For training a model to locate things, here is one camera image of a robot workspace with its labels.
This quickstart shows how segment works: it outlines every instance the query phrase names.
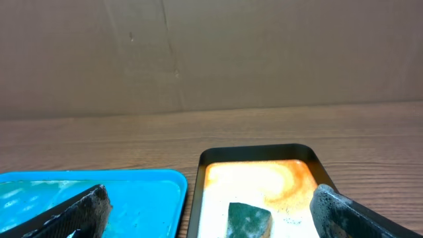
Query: cardboard panel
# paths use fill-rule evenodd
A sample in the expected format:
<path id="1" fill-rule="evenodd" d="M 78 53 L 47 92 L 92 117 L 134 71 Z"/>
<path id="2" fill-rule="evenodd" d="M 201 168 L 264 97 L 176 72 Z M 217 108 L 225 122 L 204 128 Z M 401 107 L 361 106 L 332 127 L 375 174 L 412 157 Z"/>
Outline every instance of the cardboard panel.
<path id="1" fill-rule="evenodd" d="M 180 110 L 159 0 L 0 2 L 0 118 Z"/>
<path id="2" fill-rule="evenodd" d="M 187 110 L 423 99 L 419 0 L 165 0 Z"/>

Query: green scouring pad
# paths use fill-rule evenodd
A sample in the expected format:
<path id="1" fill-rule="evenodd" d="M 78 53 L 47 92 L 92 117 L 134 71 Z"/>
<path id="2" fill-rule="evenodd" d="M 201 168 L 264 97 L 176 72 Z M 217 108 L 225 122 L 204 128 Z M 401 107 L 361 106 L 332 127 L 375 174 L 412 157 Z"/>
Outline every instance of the green scouring pad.
<path id="1" fill-rule="evenodd" d="M 227 238 L 268 238 L 272 227 L 272 214 L 265 209 L 229 203 Z"/>

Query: wooden tabletop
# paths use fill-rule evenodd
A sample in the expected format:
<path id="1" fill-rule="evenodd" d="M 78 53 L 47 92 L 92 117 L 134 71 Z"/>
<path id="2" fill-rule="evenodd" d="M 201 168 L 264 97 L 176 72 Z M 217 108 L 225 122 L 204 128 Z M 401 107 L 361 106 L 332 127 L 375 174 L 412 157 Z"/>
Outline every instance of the wooden tabletop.
<path id="1" fill-rule="evenodd" d="M 423 102 L 0 122 L 0 172 L 173 168 L 211 147 L 302 143 L 339 191 L 423 234 Z"/>

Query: beige backdrop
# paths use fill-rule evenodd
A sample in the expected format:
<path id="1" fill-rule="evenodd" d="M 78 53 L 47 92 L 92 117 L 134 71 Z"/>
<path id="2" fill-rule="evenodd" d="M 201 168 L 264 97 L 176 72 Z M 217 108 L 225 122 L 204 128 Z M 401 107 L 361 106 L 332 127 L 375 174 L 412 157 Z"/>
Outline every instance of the beige backdrop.
<path id="1" fill-rule="evenodd" d="M 421 0 L 1 0 L 0 119 L 423 100 Z"/>

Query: black tray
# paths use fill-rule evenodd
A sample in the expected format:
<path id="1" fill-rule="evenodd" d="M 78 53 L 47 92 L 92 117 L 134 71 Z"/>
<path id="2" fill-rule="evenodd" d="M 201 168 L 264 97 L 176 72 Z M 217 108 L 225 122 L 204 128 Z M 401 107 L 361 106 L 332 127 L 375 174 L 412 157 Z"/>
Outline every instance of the black tray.
<path id="1" fill-rule="evenodd" d="M 200 163 L 198 164 L 197 180 L 194 189 L 187 238 L 197 237 L 198 234 L 198 224 L 200 222 L 200 212 L 203 200 L 204 177 L 208 165 L 215 162 L 270 161 L 283 159 L 298 159 L 304 162 L 314 176 L 317 184 L 327 184 L 338 192 L 316 154 L 306 145 L 258 145 L 208 149 L 201 154 Z"/>

